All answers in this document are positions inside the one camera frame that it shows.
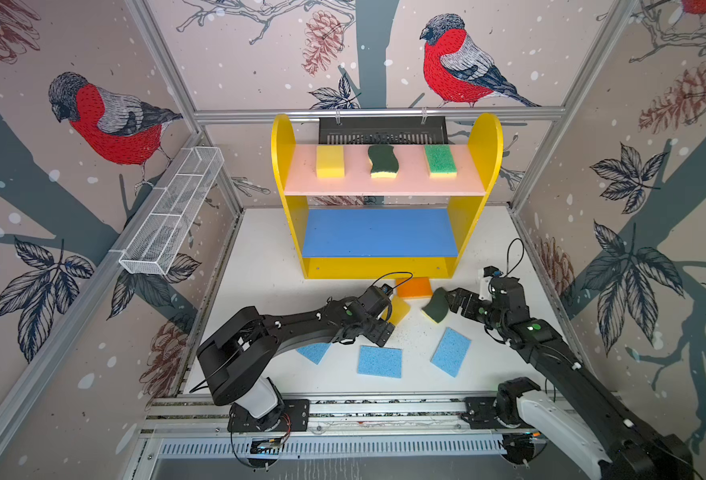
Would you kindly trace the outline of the plain yellow sponge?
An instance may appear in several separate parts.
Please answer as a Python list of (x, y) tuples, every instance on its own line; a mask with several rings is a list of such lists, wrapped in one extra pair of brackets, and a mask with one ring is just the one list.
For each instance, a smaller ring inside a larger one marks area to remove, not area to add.
[(342, 145), (318, 145), (316, 175), (319, 179), (345, 177), (345, 149)]

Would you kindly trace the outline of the bright green sponge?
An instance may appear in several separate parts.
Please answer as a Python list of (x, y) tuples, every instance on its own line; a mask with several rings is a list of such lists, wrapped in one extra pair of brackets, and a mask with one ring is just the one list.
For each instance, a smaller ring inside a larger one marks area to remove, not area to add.
[(455, 178), (457, 167), (449, 145), (426, 145), (425, 155), (431, 178)]

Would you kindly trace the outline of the dark green wavy sponge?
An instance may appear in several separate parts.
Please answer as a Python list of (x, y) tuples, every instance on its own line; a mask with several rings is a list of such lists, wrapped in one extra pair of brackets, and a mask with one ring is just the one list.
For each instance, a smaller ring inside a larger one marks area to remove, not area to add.
[(397, 177), (400, 164), (392, 145), (371, 145), (368, 148), (368, 157), (371, 164), (370, 176), (373, 179), (395, 179)]
[(445, 288), (439, 287), (434, 291), (430, 301), (422, 308), (422, 313), (429, 320), (440, 324), (447, 317), (449, 310), (449, 294)]

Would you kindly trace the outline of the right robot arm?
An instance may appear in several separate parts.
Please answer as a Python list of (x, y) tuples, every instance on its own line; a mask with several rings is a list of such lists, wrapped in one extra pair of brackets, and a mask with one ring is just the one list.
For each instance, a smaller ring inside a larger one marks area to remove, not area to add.
[(569, 403), (565, 412), (531, 379), (503, 382), (496, 399), (505, 426), (525, 423), (542, 433), (591, 479), (692, 479), (689, 448), (664, 436), (612, 394), (547, 321), (531, 315), (518, 278), (493, 276), (491, 297), (457, 288), (441, 294), (449, 311), (499, 334)]

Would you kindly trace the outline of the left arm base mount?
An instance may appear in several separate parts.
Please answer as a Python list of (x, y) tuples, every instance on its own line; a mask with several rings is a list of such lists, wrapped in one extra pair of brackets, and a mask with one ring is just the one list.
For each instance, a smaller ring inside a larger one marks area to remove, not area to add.
[(227, 431), (229, 433), (305, 432), (308, 428), (309, 414), (308, 399), (283, 400), (263, 417), (252, 416), (246, 408), (233, 404)]

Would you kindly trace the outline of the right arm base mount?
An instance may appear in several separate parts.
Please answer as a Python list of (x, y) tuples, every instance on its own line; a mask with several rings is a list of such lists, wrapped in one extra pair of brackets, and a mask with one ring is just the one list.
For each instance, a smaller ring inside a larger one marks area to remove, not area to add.
[(460, 414), (460, 419), (471, 429), (514, 429), (525, 424), (516, 401), (507, 397), (467, 397), (465, 406), (466, 411)]

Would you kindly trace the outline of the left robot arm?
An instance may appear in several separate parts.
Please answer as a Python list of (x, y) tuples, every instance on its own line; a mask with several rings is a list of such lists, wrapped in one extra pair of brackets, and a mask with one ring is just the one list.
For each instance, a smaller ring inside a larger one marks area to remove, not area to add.
[(235, 404), (273, 425), (285, 412), (280, 392), (263, 375), (273, 358), (315, 344), (349, 345), (360, 337), (385, 346), (395, 330), (393, 293), (390, 285), (371, 284), (358, 297), (330, 298), (318, 309), (284, 316), (244, 307), (198, 347), (204, 379), (191, 391), (206, 388), (215, 405)]

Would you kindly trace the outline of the yellow orange-tinted sponge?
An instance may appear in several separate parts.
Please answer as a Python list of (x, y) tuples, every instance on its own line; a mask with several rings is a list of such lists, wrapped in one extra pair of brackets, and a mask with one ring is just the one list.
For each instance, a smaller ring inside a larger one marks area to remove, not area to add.
[(410, 313), (411, 305), (399, 296), (394, 296), (391, 303), (389, 322), (398, 326)]

